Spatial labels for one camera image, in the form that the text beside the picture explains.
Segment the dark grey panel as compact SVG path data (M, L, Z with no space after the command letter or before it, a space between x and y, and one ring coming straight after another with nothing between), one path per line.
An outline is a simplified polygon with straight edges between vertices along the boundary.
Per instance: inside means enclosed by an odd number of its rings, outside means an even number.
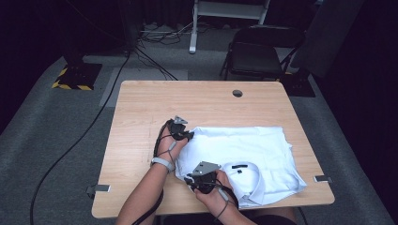
M323 0L291 66L325 77L363 3L364 0Z

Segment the person's left hand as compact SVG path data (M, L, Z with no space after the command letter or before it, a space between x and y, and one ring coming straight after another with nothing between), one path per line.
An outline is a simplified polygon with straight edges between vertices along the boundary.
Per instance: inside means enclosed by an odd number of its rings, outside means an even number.
M170 134L168 122L166 122L161 128L161 134L159 135L155 144L157 147L156 157L165 159L174 164L180 152L182 151L182 148L187 143L188 141L186 139L176 141Z

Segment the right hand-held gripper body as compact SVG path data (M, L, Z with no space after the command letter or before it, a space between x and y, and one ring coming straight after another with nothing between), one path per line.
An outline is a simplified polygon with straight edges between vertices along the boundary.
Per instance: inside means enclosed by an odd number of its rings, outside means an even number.
M211 192L216 184L216 171L220 167L219 164L201 161L191 173L191 177L194 179L191 186L195 186L202 193Z

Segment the person's thigh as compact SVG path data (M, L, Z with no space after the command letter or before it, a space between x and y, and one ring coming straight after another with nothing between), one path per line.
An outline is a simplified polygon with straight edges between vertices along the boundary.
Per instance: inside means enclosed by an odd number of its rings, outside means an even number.
M275 215L283 218L288 218L294 222L296 222L295 211L292 207L274 207L274 208L262 208L252 210L252 213L255 217L260 217L264 215Z

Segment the black folding chair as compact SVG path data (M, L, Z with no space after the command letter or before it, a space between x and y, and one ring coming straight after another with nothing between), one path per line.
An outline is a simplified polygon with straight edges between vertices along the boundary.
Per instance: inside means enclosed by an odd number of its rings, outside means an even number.
M295 52L305 40L305 33L294 27L257 24L237 31L228 45L220 75L229 74L280 79Z

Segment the white short-sleeved shirt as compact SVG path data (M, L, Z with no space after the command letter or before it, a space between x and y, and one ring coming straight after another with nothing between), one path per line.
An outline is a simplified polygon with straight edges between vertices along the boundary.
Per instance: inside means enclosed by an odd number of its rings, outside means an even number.
M306 188L281 127L196 127L193 132L177 158L180 180L202 161L218 164L241 208L275 203Z

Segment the white metal stand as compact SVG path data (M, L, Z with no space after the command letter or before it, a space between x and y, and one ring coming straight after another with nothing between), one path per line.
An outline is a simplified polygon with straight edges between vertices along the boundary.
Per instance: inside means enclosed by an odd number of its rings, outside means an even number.
M264 0L260 5L194 0L189 53L194 54L196 52L197 24L200 16L250 19L257 20L259 24L263 24L268 13L269 3L270 0Z

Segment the black upright post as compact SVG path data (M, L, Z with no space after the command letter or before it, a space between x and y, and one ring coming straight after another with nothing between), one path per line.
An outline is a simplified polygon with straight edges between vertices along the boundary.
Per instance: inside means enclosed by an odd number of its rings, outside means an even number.
M126 47L132 52L139 36L139 25L141 16L135 0L118 0L120 16L124 29Z

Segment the black floor base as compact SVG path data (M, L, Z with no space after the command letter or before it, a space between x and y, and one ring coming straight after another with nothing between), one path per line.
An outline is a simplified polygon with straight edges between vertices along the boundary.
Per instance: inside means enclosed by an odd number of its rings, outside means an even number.
M309 82L309 75L308 71L298 70L296 73L284 74L280 82L290 97L314 98L315 93Z

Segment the person's right hand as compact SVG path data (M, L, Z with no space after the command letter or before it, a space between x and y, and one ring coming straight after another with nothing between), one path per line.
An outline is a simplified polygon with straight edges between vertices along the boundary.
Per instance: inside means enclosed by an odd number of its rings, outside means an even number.
M217 170L216 174L218 184L221 184L228 188L232 187L225 172ZM222 214L225 210L235 208L234 205L227 202L223 198L221 193L216 188L213 188L213 190L208 194L204 194L199 190L195 190L194 193L196 199L202 202L206 206L207 210L216 218L218 218L220 214Z

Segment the grey wristband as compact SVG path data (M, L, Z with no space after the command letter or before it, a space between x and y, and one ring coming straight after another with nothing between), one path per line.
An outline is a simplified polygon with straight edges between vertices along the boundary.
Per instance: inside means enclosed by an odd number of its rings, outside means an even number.
M169 161L163 159L163 158L160 158L160 157L152 158L151 164L155 164L155 163L163 165L169 173L171 173L175 170L174 164L172 162L169 162Z

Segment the black base with hazard stripes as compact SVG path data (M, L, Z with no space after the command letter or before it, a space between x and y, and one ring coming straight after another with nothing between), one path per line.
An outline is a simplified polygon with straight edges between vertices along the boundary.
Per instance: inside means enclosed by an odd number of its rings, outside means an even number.
M93 90L102 64L83 63L81 66L65 65L54 81L52 88L67 90Z

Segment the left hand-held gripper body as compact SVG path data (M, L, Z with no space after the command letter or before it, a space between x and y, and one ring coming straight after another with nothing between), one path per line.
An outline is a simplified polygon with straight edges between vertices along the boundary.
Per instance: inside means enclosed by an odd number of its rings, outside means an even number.
M188 133L185 130L186 124L187 124L187 121L182 119L179 116L176 116L174 119L170 119L168 121L167 127L169 129L171 136L175 140L181 141L187 137Z

